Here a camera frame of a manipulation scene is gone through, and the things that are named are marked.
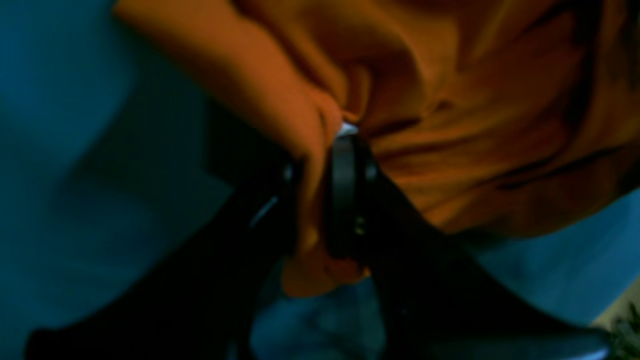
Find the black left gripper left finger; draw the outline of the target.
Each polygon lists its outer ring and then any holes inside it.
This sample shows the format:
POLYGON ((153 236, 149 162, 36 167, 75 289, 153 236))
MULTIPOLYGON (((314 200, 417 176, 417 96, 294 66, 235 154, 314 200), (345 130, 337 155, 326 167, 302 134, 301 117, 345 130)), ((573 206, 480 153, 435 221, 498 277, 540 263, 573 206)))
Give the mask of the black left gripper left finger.
POLYGON ((39 329, 27 360, 255 360, 264 282, 292 251, 300 166, 280 159, 114 302, 66 328, 39 329))

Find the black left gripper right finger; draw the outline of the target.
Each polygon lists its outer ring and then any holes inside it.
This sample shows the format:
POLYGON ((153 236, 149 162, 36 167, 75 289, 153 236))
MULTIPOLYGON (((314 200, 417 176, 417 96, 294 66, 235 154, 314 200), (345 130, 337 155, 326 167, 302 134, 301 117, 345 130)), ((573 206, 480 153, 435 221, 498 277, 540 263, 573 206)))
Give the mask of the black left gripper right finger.
POLYGON ((608 334, 570 325, 495 280, 429 224, 358 136, 334 141, 324 205, 330 256, 368 269, 386 360, 605 360, 608 334))

